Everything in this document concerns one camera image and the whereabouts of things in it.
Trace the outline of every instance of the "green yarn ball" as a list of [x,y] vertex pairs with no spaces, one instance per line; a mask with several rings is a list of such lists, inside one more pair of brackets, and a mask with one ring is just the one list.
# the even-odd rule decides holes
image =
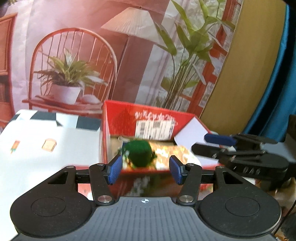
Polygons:
[[122,155],[126,155],[135,167],[147,167],[156,158],[148,141],[133,140],[122,148]]

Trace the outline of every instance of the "curtain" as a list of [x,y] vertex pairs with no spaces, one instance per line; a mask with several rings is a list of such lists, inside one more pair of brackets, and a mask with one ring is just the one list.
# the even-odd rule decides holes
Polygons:
[[281,141],[290,114],[296,114],[296,16],[286,8],[283,35],[276,64],[257,109],[244,132]]

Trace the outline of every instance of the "wooden cabinet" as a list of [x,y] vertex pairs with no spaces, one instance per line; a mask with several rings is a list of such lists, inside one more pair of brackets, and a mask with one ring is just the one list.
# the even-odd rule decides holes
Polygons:
[[219,134],[242,132],[269,82],[285,21],[283,1],[244,0],[229,54],[201,120]]
[[0,18],[0,126],[14,115],[11,86],[11,47],[17,14]]

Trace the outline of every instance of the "wooden chair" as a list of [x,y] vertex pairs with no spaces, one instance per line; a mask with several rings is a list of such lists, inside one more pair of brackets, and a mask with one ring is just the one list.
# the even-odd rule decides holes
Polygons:
[[11,83],[11,47],[17,13],[0,18],[0,127],[15,114]]
[[[64,49],[68,49],[77,60],[91,64],[93,70],[100,73],[104,84],[95,83],[94,87],[85,87],[83,94],[94,95],[101,104],[83,104],[77,101],[74,105],[57,103],[50,99],[51,83],[44,84],[39,70],[51,69],[49,56],[63,59]],[[102,103],[109,96],[111,83],[117,74],[117,60],[109,43],[98,34],[82,28],[64,28],[45,36],[36,46],[31,62],[28,99],[29,109],[38,107],[49,112],[62,112],[82,116],[100,116]]]

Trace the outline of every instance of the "white flower pot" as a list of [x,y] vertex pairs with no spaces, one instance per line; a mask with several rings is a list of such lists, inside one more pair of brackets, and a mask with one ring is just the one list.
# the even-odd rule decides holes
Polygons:
[[54,100],[65,103],[75,104],[80,93],[80,87],[69,87],[62,85],[52,85],[50,94],[53,95]]

